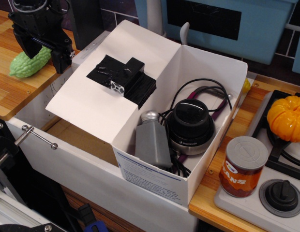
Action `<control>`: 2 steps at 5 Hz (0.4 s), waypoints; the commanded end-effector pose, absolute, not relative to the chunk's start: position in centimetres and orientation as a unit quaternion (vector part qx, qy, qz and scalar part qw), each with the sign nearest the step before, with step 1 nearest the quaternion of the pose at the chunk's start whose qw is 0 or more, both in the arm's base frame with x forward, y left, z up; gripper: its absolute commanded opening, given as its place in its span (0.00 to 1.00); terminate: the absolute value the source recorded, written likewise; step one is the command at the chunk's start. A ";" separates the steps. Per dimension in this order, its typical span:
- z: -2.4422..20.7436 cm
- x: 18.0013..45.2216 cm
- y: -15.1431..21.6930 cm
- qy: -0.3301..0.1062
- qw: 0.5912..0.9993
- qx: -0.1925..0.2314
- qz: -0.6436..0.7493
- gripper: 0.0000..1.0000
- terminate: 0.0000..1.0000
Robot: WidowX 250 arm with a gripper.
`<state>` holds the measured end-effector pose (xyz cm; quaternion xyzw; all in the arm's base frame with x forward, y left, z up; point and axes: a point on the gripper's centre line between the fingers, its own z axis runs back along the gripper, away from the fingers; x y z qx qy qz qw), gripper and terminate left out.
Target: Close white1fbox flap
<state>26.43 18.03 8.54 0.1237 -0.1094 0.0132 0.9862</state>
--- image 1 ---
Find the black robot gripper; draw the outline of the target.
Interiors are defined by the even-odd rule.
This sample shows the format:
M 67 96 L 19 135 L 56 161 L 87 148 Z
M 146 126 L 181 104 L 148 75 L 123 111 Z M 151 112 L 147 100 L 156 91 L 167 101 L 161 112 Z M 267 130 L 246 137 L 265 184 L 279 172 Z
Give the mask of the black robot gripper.
M 72 41 L 62 29 L 64 15 L 59 0 L 14 0 L 14 12 L 8 14 L 13 22 L 15 38 L 30 58 L 42 46 L 51 49 L 56 72 L 63 74 L 72 64 Z

